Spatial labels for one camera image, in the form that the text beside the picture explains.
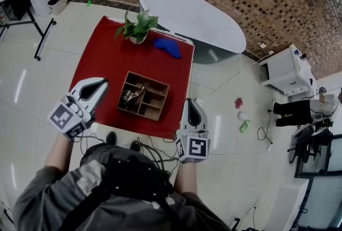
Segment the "blue glove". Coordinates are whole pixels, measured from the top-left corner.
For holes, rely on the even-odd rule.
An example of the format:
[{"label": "blue glove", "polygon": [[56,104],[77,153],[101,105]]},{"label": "blue glove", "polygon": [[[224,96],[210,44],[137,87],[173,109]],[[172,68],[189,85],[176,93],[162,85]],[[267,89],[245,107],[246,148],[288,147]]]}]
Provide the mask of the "blue glove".
[{"label": "blue glove", "polygon": [[157,49],[165,50],[175,58],[182,58],[177,42],[174,40],[159,38],[155,39],[153,44]]}]

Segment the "person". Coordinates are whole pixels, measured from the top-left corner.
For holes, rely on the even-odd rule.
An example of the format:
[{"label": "person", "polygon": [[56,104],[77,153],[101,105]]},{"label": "person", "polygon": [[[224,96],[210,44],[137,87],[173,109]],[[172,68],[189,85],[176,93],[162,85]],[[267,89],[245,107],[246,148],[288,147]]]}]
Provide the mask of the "person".
[{"label": "person", "polygon": [[[116,145],[116,134],[109,133],[106,143],[90,147],[80,167],[68,172],[72,148],[73,142],[59,134],[44,167],[14,206],[17,231],[230,230],[198,197],[196,163],[180,163],[166,198],[145,201],[142,189],[149,191],[156,184],[150,172],[165,173],[139,153],[136,141],[131,149],[121,148]],[[140,181],[132,182],[137,177]],[[118,185],[110,187],[111,182]]]},{"label": "person", "polygon": [[342,91],[336,97],[334,94],[324,94],[324,91],[320,89],[319,95],[319,99],[287,104],[275,103],[273,107],[275,114],[291,114],[291,116],[277,119],[275,125],[283,127],[314,124],[326,118],[331,118],[334,121],[340,112],[339,105],[342,102]]}]

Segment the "potted plant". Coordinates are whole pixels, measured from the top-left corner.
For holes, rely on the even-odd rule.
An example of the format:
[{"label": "potted plant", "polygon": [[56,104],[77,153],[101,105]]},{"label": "potted plant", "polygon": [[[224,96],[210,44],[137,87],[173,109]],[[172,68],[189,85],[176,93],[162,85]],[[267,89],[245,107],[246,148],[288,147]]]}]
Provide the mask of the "potted plant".
[{"label": "potted plant", "polygon": [[128,20],[127,14],[125,13],[125,24],[119,27],[115,32],[115,38],[122,32],[126,39],[130,39],[133,44],[141,44],[145,41],[150,28],[156,28],[158,25],[158,17],[149,16],[149,11],[142,11],[138,14],[138,23],[133,23]]}]

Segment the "wooden compartment organizer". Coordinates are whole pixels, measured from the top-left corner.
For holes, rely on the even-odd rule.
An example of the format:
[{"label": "wooden compartment organizer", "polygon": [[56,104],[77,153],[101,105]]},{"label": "wooden compartment organizer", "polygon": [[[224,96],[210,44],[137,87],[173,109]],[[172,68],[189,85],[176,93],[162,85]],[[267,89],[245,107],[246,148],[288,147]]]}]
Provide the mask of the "wooden compartment organizer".
[{"label": "wooden compartment organizer", "polygon": [[134,93],[145,83],[149,86],[134,105],[128,109],[122,105],[120,98],[118,109],[158,121],[169,91],[168,84],[129,71],[123,83],[121,95],[125,90],[131,90]]}]

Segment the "red table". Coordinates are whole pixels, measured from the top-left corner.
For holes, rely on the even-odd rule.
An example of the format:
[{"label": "red table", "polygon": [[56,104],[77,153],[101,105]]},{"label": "red table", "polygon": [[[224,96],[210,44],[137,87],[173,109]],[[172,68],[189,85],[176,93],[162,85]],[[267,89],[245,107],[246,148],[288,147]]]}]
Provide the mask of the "red table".
[{"label": "red table", "polygon": [[[149,31],[144,43],[134,45],[120,35],[114,38],[121,23],[103,16],[96,26],[75,71],[71,87],[83,79],[104,77],[109,79],[109,88],[95,110],[96,121],[146,135],[173,139],[179,128],[183,104],[188,88],[194,47],[186,41],[157,31]],[[175,40],[182,59],[173,58],[165,51],[156,49],[153,40]],[[123,82],[127,72],[170,85],[159,121],[153,121],[117,109]]]}]

